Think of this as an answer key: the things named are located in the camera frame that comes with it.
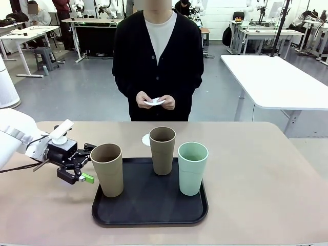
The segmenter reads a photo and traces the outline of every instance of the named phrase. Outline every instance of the black cardigan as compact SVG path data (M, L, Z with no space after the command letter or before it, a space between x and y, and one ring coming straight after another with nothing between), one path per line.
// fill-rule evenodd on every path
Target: black cardigan
M171 38L157 65L143 11L119 23L115 35L113 75L118 89L129 101L132 121L188 121L192 95L204 71L201 31L178 13ZM150 98L171 95L173 111L162 106L140 109L138 92Z

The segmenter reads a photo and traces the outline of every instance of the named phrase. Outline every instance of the chair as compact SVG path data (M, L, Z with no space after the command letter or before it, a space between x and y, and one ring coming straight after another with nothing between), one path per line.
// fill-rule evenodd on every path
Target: chair
M234 21L237 17L244 20L244 18L245 18L244 12L234 12L234 17L232 18L232 20Z
M41 55L41 61L38 61L38 54ZM44 65L47 66L48 71L53 71L56 67L59 68L56 57L53 54L52 49L49 47L39 47L34 49L34 56L38 70L42 69Z

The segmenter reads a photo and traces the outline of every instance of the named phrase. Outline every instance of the tan cup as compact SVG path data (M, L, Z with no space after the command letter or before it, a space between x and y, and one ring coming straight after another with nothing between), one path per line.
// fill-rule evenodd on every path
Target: tan cup
M149 133L153 169L158 175L168 175L172 171L175 135L169 127L156 127Z
M113 143L99 145L91 151L90 158L104 195L121 194L124 187L121 148Z

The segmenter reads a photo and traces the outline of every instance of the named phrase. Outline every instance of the light green cup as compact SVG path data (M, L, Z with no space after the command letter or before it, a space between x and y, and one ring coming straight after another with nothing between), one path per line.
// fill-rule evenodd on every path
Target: light green cup
M180 190L194 196L199 192L209 151L200 143L186 142L179 147L178 154Z

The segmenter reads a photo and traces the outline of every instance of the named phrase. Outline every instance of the bag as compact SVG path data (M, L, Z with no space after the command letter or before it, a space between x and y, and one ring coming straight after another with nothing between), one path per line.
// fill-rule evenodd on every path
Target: bag
M29 18L22 12L11 13L6 16L6 18L13 18L16 22L28 22Z
M232 39L232 31L231 31L231 28L228 27L228 28L226 28L226 30L225 30L224 33L223 33L222 43L223 43L225 46L230 47L231 39Z
M15 22L11 19L0 19L0 27L5 27L14 24Z

